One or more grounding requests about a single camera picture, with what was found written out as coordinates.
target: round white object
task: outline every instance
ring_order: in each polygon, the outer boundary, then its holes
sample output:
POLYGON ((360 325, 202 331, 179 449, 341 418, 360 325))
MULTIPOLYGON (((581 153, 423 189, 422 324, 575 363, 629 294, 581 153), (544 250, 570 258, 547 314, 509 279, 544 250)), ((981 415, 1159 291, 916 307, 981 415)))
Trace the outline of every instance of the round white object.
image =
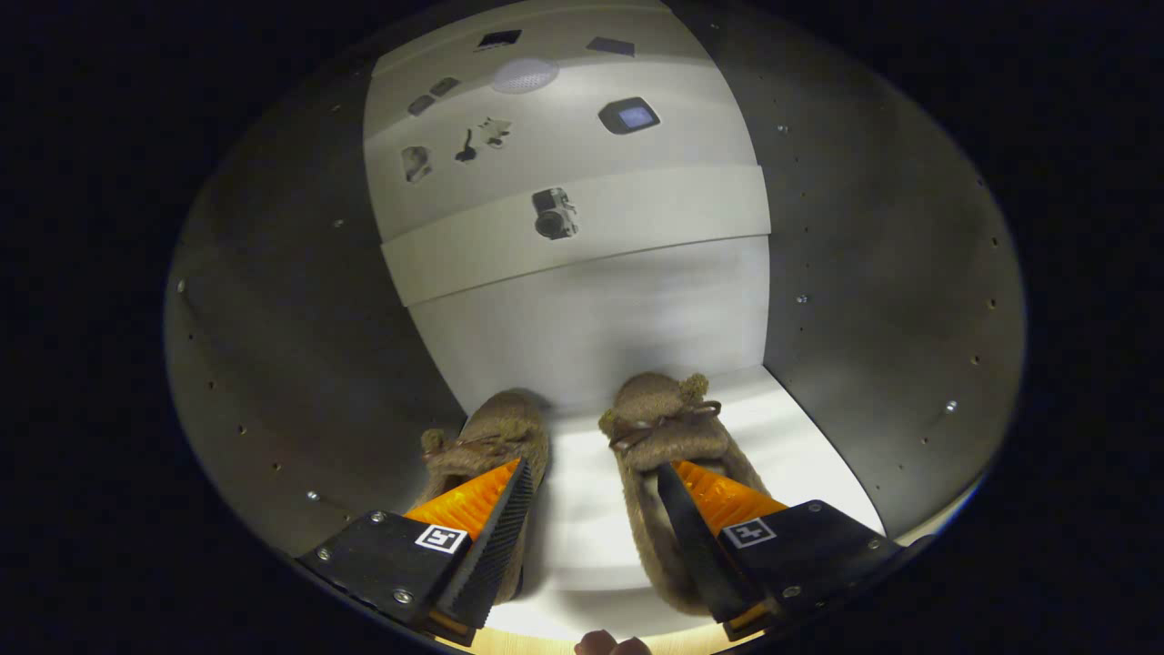
POLYGON ((523 58, 508 62, 494 74, 494 90, 501 93, 528 93, 558 77, 559 66, 546 59, 523 58))

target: brown fuzzy slipper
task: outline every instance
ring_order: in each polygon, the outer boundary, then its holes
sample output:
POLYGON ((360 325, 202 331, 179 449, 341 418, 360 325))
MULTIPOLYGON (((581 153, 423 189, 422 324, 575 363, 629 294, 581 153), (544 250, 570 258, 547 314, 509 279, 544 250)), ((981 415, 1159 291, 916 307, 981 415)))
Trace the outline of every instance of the brown fuzzy slipper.
MULTIPOLYGON (((464 425, 455 442, 448 442, 443 430, 426 430, 420 444, 428 468, 428 483, 413 503, 413 508, 518 457, 530 463, 537 491, 549 462, 549 440, 541 426, 541 414, 533 403, 514 392, 502 392, 487 400, 464 425)), ((495 603, 504 603, 517 592, 524 555, 525 526, 518 535, 495 603)))
POLYGON ((598 421, 610 437, 626 497, 634 546, 655 591, 688 614, 708 614, 659 498, 655 469, 687 460, 765 494, 755 469, 716 417, 719 404, 705 403, 708 379, 700 373, 682 384, 658 373, 631 378, 615 407, 598 421))

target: white wall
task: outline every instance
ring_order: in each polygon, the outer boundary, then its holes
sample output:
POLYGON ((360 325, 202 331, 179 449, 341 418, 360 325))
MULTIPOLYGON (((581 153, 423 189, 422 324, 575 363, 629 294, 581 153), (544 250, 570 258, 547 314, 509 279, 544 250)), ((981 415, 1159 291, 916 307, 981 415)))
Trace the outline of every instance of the white wall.
POLYGON ((758 365, 767 298, 768 240, 751 236, 555 268, 409 311, 467 412, 511 387, 562 411, 609 404, 643 371, 758 365))
POLYGON ((609 400, 643 371, 715 376, 760 364, 767 329, 767 193, 736 100, 663 5, 523 2, 447 26, 381 58, 364 113, 364 156, 385 262, 466 412, 521 387, 555 408, 609 400), (488 31, 513 45, 475 51, 488 31), (596 36, 636 56, 587 50, 596 36), (525 94, 491 87, 517 57, 561 66, 525 94), (461 80, 419 116, 409 104, 461 80), (606 104, 643 97, 661 123, 615 135, 606 104), (512 121, 503 149, 474 141, 512 121), (400 151, 433 171, 404 179, 400 151), (562 187, 579 233, 533 229, 531 194, 562 187))

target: gray metal wall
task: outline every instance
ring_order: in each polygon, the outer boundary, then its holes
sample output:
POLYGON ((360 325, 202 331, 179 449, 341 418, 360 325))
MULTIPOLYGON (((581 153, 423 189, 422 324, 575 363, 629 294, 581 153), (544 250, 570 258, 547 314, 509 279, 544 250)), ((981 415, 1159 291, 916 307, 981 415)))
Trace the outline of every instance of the gray metal wall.
POLYGON ((348 515, 406 510, 426 475, 420 433, 464 422, 384 266, 363 111, 381 55, 499 3, 435 7, 322 66, 206 181, 175 251, 178 417, 222 498, 291 555, 348 515))
POLYGON ((901 535, 981 475, 1009 423, 1025 313, 1003 216, 941 127, 868 69, 738 2, 666 1, 765 168, 764 364, 901 535))

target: finger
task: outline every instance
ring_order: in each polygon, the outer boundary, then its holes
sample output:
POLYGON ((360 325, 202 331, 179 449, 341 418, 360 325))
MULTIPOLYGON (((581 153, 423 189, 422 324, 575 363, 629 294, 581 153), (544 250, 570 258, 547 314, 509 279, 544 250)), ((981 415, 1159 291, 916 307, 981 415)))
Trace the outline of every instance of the finger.
POLYGON ((582 635, 582 640, 574 646, 576 655, 610 655, 610 652, 618 646, 615 638, 606 631, 588 632, 582 635))
POLYGON ((616 646, 610 655, 651 655, 651 649, 634 636, 616 646))

